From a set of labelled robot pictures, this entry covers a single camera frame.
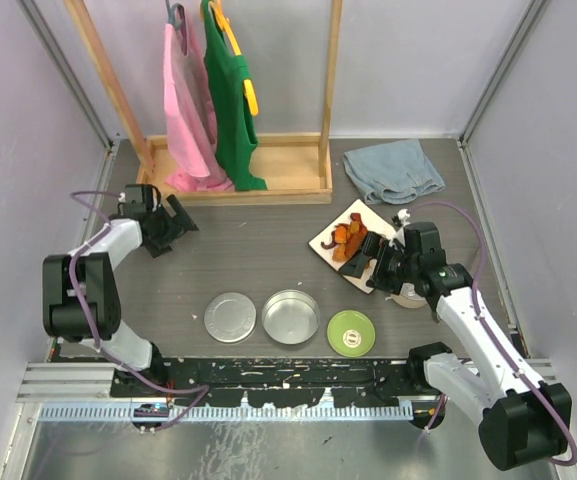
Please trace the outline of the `large round steel tin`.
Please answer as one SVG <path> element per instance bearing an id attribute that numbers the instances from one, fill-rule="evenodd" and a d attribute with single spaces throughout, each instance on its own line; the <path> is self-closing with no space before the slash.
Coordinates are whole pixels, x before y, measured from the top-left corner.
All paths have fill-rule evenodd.
<path id="1" fill-rule="evenodd" d="M 299 345 L 310 340 L 320 325 L 317 302 L 299 290 L 283 290 L 264 304 L 261 323 L 266 334 L 284 345 Z"/>

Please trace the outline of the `green round lid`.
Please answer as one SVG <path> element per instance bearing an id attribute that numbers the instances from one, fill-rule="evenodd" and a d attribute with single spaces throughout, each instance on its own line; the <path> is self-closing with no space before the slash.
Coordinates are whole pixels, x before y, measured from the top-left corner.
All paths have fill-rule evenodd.
<path id="1" fill-rule="evenodd" d="M 372 321 L 356 310 L 344 310 L 335 314 L 327 325 L 327 340 L 339 355 L 357 358 L 366 356 L 376 341 Z"/>

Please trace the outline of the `small steel bowl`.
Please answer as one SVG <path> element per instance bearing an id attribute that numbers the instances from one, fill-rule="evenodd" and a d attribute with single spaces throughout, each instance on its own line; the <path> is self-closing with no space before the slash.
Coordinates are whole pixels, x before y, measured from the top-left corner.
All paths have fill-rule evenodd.
<path id="1" fill-rule="evenodd" d="M 427 305 L 427 301 L 416 293 L 414 286 L 410 283 L 404 283 L 400 293 L 392 294 L 391 298 L 406 309 L 419 309 Z"/>

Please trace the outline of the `round steel lid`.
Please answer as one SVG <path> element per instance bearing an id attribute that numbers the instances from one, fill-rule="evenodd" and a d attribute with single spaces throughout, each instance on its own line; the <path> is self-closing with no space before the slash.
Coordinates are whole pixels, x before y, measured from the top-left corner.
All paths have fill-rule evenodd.
<path id="1" fill-rule="evenodd" d="M 210 301 L 204 312 L 208 334 L 221 343 L 237 343 L 254 330 L 257 311 L 254 303 L 238 292 L 227 292 Z"/>

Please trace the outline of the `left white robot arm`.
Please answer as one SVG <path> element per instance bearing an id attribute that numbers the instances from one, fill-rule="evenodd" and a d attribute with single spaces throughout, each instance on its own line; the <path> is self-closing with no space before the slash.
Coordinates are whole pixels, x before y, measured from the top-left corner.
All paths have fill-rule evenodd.
<path id="1" fill-rule="evenodd" d="M 70 198 L 102 219 L 101 229 L 65 254 L 42 264 L 42 315 L 46 334 L 83 345 L 133 376 L 146 396 L 176 394 L 158 347 L 124 321 L 117 267 L 144 249 L 158 258 L 196 223 L 174 195 L 152 184 L 129 184 L 121 192 L 75 191 Z"/>

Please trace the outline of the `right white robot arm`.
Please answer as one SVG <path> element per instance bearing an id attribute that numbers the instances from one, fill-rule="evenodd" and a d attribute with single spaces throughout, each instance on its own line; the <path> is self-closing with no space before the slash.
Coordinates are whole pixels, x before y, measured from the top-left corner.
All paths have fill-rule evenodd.
<path id="1" fill-rule="evenodd" d="M 368 287 L 389 294 L 411 285 L 433 314 L 457 336 L 475 368 L 469 370 L 441 342 L 410 350 L 406 379 L 412 390 L 446 395 L 477 428 L 491 463 L 507 471 L 564 453 L 577 457 L 569 426 L 572 398 L 560 383 L 549 384 L 489 318 L 465 267 L 451 264 L 437 227 L 417 222 L 394 238 L 368 233 L 342 264 L 345 276 L 372 272 Z"/>

